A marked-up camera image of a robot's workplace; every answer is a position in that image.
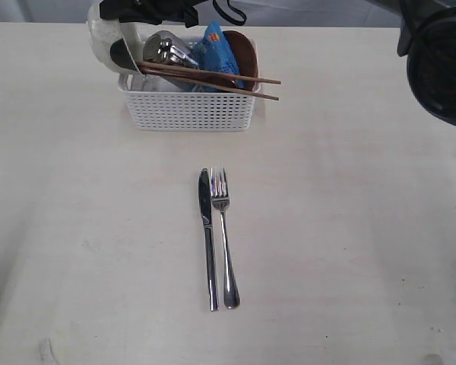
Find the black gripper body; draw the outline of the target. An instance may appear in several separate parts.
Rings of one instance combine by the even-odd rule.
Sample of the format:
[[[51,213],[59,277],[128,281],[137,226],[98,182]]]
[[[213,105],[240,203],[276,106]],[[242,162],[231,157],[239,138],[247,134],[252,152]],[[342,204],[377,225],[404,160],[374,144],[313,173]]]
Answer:
[[[193,27],[199,24],[199,1],[184,0],[104,0],[99,3],[100,18],[120,23],[160,25],[164,21]]]

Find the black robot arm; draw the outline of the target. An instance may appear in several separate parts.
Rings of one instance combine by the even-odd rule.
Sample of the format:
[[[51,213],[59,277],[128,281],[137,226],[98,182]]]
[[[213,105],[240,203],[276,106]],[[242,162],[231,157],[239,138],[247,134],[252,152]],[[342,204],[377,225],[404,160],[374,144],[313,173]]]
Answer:
[[[95,56],[118,73],[138,71],[122,24],[164,21],[198,25],[197,1],[100,1],[88,11]],[[456,126],[456,1],[376,1],[401,18],[397,54],[407,59],[407,80],[417,102]]]

